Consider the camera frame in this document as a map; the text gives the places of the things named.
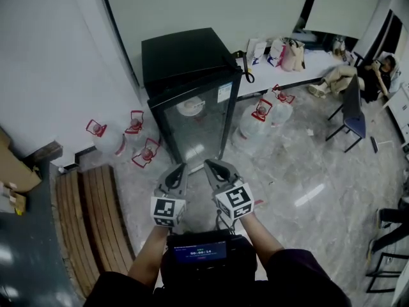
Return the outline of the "white cabinet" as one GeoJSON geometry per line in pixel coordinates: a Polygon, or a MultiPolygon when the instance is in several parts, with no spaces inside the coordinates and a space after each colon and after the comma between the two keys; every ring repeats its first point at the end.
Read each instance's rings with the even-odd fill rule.
{"type": "Polygon", "coordinates": [[[409,88],[403,87],[398,89],[389,99],[388,107],[405,141],[409,141],[409,88]]]}

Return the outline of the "wooden slatted bench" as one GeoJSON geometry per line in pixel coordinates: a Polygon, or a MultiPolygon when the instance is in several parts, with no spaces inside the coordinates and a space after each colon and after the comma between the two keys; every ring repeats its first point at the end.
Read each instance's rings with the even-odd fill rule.
{"type": "Polygon", "coordinates": [[[135,255],[110,165],[58,176],[56,203],[69,270],[81,296],[89,296],[105,271],[128,273],[135,255]]]}

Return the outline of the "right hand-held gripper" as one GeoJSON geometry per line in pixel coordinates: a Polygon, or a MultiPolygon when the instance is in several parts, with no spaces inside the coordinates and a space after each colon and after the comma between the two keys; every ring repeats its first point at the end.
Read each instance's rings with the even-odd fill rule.
{"type": "Polygon", "coordinates": [[[247,182],[230,163],[206,159],[204,170],[213,190],[213,201],[230,220],[237,220],[254,210],[254,197],[247,182]]]}

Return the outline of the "black mini fridge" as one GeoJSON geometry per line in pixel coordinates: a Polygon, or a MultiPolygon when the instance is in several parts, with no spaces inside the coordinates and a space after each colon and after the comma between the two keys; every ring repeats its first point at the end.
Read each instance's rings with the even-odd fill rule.
{"type": "Polygon", "coordinates": [[[242,69],[212,28],[182,31],[141,43],[148,105],[176,163],[194,173],[206,159],[221,159],[231,128],[242,69]],[[198,96],[196,116],[176,105],[198,96]]]}

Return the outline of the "blue seat black chair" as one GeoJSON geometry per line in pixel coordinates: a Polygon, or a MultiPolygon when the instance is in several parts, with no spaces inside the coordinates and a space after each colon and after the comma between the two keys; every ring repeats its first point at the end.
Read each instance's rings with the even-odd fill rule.
{"type": "Polygon", "coordinates": [[[343,114],[343,123],[337,130],[326,137],[325,141],[329,141],[343,129],[347,129],[347,133],[353,132],[357,136],[357,140],[344,151],[347,153],[366,138],[366,119],[362,112],[359,80],[356,75],[352,77],[347,89],[343,93],[342,104],[328,120],[331,120],[340,111],[343,114]]]}

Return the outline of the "black floor brush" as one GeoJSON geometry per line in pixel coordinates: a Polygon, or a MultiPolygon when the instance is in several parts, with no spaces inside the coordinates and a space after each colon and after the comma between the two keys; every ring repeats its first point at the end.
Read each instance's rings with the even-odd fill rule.
{"type": "Polygon", "coordinates": [[[392,142],[391,140],[378,142],[378,141],[376,140],[376,138],[373,137],[373,136],[370,137],[370,140],[371,140],[371,144],[372,144],[373,151],[374,151],[375,154],[378,153],[379,148],[380,148],[381,145],[386,145],[386,144],[389,144],[389,143],[393,144],[393,142],[392,142]]]}

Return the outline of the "black chest-mounted display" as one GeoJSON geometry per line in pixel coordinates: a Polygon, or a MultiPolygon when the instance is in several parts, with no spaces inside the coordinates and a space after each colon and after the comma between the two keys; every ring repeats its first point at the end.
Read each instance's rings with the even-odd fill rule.
{"type": "Polygon", "coordinates": [[[167,247],[172,258],[180,264],[213,262],[228,257],[232,238],[228,230],[171,235],[167,247]]]}

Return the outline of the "large cardboard box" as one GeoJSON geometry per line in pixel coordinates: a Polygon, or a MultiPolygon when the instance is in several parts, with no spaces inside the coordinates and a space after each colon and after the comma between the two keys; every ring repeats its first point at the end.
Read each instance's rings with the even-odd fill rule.
{"type": "Polygon", "coordinates": [[[27,193],[41,183],[35,170],[27,167],[10,150],[11,139],[0,128],[0,181],[17,193],[27,193]]]}

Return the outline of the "small beige bag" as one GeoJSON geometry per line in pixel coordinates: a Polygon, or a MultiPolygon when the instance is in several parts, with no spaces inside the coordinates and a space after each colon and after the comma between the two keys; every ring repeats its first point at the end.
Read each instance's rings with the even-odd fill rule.
{"type": "Polygon", "coordinates": [[[332,54],[334,57],[346,61],[346,46],[342,36],[337,36],[334,38],[332,54]]]}

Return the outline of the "white round plate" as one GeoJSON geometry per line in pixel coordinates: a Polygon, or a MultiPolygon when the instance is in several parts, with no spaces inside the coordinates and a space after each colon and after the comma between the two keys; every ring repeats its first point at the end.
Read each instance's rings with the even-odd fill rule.
{"type": "MultiPolygon", "coordinates": [[[[197,99],[197,100],[201,99],[201,98],[199,98],[198,96],[195,96],[195,97],[192,97],[192,98],[193,98],[193,99],[197,99]]],[[[179,104],[176,105],[176,108],[177,108],[178,112],[179,112],[181,115],[183,115],[183,116],[188,116],[188,117],[196,116],[196,115],[198,115],[198,114],[204,109],[204,107],[205,107],[205,101],[201,99],[201,103],[200,103],[199,105],[197,105],[196,108],[186,109],[186,108],[184,107],[184,105],[183,105],[185,101],[180,102],[179,104]]]]}

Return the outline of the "person's left forearm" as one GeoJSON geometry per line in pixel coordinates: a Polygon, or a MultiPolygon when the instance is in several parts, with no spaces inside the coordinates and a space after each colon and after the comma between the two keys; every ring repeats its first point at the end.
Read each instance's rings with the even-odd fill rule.
{"type": "Polygon", "coordinates": [[[154,226],[136,256],[128,275],[147,286],[154,286],[159,274],[169,228],[154,226]]]}

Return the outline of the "dark brown wooden block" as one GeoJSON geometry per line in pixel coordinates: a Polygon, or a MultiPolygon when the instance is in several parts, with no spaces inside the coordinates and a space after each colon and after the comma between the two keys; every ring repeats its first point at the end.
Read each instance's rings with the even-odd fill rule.
{"type": "Polygon", "coordinates": [[[27,157],[23,158],[26,164],[37,164],[43,160],[53,161],[63,155],[63,146],[57,141],[52,141],[45,146],[37,149],[27,157]]]}

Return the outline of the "small cardboard box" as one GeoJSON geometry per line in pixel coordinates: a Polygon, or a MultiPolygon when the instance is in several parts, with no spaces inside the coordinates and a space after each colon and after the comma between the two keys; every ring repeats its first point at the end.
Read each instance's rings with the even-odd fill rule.
{"type": "Polygon", "coordinates": [[[12,191],[0,181],[0,212],[22,216],[26,212],[26,197],[12,191]]]}

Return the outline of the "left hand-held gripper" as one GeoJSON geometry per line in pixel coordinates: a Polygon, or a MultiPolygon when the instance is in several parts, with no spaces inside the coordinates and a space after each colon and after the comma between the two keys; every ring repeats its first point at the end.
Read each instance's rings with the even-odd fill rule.
{"type": "Polygon", "coordinates": [[[186,163],[168,168],[158,179],[151,197],[150,216],[157,226],[174,228],[187,209],[185,199],[189,168],[186,163]]]}

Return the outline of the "person's right forearm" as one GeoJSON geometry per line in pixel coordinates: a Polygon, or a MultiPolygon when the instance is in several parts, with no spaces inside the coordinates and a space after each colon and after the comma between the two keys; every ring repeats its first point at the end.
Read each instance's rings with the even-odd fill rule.
{"type": "Polygon", "coordinates": [[[255,213],[251,212],[242,216],[240,222],[263,266],[276,252],[284,249],[282,244],[264,227],[255,213]]]}

